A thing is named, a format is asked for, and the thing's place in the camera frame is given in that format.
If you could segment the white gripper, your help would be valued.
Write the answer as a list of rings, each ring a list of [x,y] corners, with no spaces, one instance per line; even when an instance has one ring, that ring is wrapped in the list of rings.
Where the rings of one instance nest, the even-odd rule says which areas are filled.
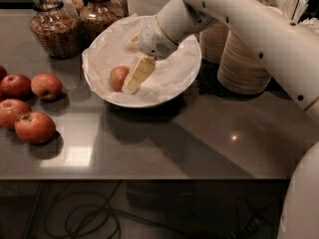
[[[145,55],[133,60],[122,91],[125,94],[134,94],[155,70],[156,60],[167,59],[177,48],[178,45],[165,34],[157,18],[150,17],[140,33],[136,33],[125,45],[128,53],[134,54],[141,50]]]

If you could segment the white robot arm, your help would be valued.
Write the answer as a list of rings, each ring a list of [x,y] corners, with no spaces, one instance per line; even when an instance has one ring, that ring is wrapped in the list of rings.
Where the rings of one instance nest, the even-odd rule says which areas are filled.
[[[227,26],[298,107],[319,123],[319,37],[256,0],[170,0],[137,34],[135,74],[214,21]],[[290,180],[277,239],[319,239],[319,143]]]

